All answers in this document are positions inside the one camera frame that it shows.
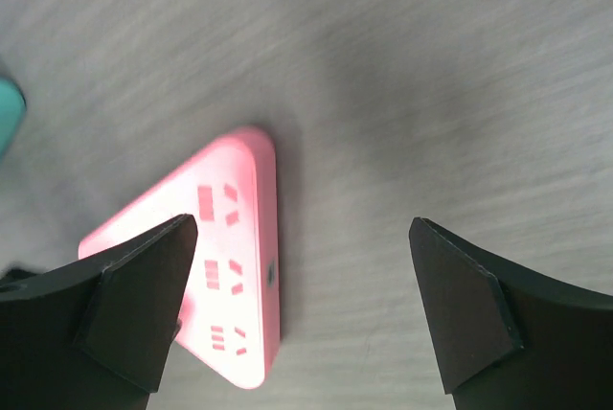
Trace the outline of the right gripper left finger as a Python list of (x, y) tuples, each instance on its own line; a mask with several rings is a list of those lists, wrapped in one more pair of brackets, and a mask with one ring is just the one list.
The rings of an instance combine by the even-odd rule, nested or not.
[(193, 216), (48, 272), (1, 276), (4, 409), (144, 409), (193, 264)]

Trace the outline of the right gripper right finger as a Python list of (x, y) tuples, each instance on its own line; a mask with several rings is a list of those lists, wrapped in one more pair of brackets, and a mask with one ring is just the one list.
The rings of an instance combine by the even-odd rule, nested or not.
[(611, 408), (611, 296), (506, 260), (427, 218), (414, 218), (408, 238), (456, 408)]

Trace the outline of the pink triangular power socket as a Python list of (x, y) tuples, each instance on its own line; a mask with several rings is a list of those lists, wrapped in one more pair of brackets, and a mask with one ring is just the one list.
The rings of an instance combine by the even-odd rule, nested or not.
[(276, 153), (247, 126), (219, 136), (79, 244), (84, 259), (180, 214), (198, 237), (177, 342), (242, 389), (281, 343)]

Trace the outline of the teal triangular power socket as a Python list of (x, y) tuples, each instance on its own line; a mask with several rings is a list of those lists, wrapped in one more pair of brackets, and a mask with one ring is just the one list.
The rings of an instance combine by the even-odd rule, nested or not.
[(0, 80), (0, 153), (9, 149), (27, 112), (25, 96), (18, 84), (8, 76)]

